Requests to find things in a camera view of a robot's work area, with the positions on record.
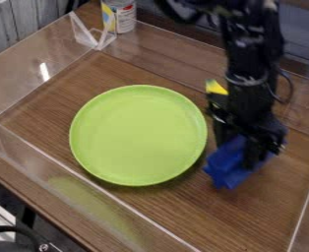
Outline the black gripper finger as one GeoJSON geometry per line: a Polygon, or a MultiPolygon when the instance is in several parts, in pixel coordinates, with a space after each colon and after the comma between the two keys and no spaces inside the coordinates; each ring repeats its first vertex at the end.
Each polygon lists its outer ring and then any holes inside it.
{"type": "Polygon", "coordinates": [[[286,144],[285,134],[246,135],[243,148],[243,167],[254,170],[269,154],[278,155],[286,144]]]}
{"type": "Polygon", "coordinates": [[[234,124],[234,117],[212,115],[212,131],[215,136],[216,147],[231,141],[238,135],[238,129],[234,124]]]}

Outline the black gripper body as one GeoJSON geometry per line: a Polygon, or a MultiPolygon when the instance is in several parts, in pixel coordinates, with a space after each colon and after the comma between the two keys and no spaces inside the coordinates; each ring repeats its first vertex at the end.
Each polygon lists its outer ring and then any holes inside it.
{"type": "Polygon", "coordinates": [[[270,97],[258,97],[262,87],[232,86],[226,89],[228,95],[208,94],[207,114],[234,117],[238,135],[287,134],[287,129],[271,112],[270,97]]]}

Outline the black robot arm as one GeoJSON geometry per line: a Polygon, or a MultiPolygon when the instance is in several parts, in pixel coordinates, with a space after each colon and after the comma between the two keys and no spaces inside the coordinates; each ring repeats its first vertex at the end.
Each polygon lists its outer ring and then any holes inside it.
{"type": "Polygon", "coordinates": [[[286,127],[273,113],[290,96],[277,94],[283,76],[279,60],[283,36],[278,0],[154,0],[178,23],[192,24],[216,17],[227,57],[227,93],[208,93],[207,111],[218,145],[246,137],[242,165],[254,169],[267,154],[279,152],[286,127]]]}

